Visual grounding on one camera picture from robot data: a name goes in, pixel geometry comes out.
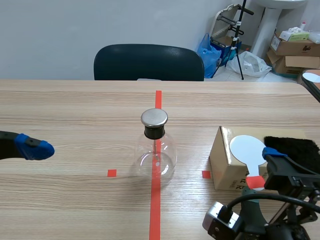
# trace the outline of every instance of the white paddle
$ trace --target white paddle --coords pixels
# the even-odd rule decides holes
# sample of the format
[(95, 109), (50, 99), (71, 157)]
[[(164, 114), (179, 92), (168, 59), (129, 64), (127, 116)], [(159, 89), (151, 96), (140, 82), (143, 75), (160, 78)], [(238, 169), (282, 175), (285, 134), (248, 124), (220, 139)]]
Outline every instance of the white paddle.
[[(259, 176), (259, 165), (266, 162), (262, 157), (262, 151), (265, 147), (262, 141), (249, 135), (236, 136), (230, 142), (233, 156), (248, 168), (249, 175), (247, 177)], [(254, 188), (256, 191), (263, 189), (263, 187)]]

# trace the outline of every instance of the white sink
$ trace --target white sink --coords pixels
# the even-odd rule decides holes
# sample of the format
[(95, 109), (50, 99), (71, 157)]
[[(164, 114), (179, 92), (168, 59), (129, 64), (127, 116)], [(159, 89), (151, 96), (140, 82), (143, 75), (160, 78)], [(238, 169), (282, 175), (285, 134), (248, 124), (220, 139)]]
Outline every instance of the white sink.
[(255, 2), (269, 9), (295, 9), (303, 5), (306, 0), (255, 0)]
[(253, 0), (265, 7), (264, 15), (255, 36), (251, 52), (259, 58), (264, 58), (275, 32), (282, 9), (295, 9), (307, 2), (307, 0)]

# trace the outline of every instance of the white tissue box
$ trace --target white tissue box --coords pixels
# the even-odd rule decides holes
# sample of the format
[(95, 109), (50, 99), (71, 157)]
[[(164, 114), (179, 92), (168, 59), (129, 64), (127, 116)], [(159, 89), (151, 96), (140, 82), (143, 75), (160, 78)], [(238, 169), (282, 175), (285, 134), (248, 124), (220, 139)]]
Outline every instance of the white tissue box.
[(283, 31), (279, 38), (287, 41), (287, 42), (294, 42), (294, 41), (303, 41), (307, 40), (309, 37), (309, 32), (302, 31), (302, 32), (289, 32), (289, 31)]

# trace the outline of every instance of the glass bottle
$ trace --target glass bottle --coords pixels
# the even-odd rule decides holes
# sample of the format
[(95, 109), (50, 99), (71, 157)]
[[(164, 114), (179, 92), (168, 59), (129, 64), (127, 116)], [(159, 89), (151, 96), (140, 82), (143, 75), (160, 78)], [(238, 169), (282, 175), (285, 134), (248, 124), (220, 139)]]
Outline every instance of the glass bottle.
[(166, 133), (168, 114), (159, 108), (151, 108), (141, 115), (144, 125), (135, 147), (136, 167), (140, 174), (152, 178), (172, 175), (177, 163), (177, 150), (173, 138)]

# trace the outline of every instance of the blue plastic bag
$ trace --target blue plastic bag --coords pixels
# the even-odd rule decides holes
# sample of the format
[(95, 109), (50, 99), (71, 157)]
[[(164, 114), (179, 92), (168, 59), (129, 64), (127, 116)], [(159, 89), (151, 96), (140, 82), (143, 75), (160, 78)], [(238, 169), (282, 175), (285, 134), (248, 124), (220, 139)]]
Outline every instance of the blue plastic bag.
[(210, 45), (209, 33), (206, 33), (199, 45), (197, 53), (204, 64), (204, 77), (210, 79), (217, 68), (217, 61), (220, 58), (221, 50), (216, 50)]

